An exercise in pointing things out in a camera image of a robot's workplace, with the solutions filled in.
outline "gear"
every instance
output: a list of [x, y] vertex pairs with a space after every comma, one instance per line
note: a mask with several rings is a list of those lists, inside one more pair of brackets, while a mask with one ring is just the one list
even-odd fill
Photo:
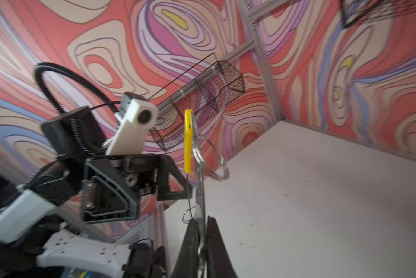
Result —
[[125, 182], [128, 187], [133, 187], [138, 181], [138, 174], [130, 173], [125, 176]]

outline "patterned wall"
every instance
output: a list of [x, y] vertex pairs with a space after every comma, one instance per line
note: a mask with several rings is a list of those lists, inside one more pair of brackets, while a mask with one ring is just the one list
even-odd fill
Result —
[[[0, 158], [9, 171], [28, 177], [54, 160], [55, 151], [40, 124], [57, 113], [33, 79], [33, 66], [50, 61], [84, 75], [119, 100], [130, 91], [152, 96], [185, 69], [214, 52], [222, 58], [244, 41], [235, 0], [0, 0]], [[251, 54], [235, 66], [247, 92], [202, 127], [226, 159], [274, 124]], [[44, 75], [48, 87], [67, 109], [94, 106], [99, 100], [80, 85], [55, 73]], [[157, 104], [189, 79], [178, 80], [151, 100]], [[95, 114], [106, 136], [116, 130], [107, 108]], [[183, 168], [182, 145], [171, 155]], [[150, 139], [144, 149], [161, 153]], [[213, 151], [203, 147], [213, 166]], [[179, 190], [179, 185], [172, 183]], [[81, 198], [72, 198], [77, 208]], [[143, 214], [155, 207], [142, 199]], [[132, 222], [101, 225], [113, 236]]]
[[416, 156], [416, 13], [343, 29], [338, 0], [300, 0], [259, 30], [289, 119]]

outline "white table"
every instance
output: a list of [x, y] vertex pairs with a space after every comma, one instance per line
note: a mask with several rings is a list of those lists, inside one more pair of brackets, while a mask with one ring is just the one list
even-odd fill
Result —
[[[416, 278], [416, 162], [281, 121], [228, 165], [206, 210], [239, 278]], [[187, 208], [165, 211], [172, 268]]]

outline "wire basket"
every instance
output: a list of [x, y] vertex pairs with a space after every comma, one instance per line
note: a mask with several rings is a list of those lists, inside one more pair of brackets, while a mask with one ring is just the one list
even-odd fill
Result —
[[159, 115], [151, 135], [167, 152], [184, 140], [185, 109], [193, 110], [197, 125], [202, 127], [244, 93], [242, 74], [227, 61], [217, 61], [157, 105]]
[[416, 12], [416, 0], [340, 0], [344, 28]]

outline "yellow handle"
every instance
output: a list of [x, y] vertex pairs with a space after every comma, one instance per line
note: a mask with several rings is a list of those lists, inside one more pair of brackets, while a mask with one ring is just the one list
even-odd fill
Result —
[[191, 173], [192, 152], [192, 110], [185, 110], [185, 173]]

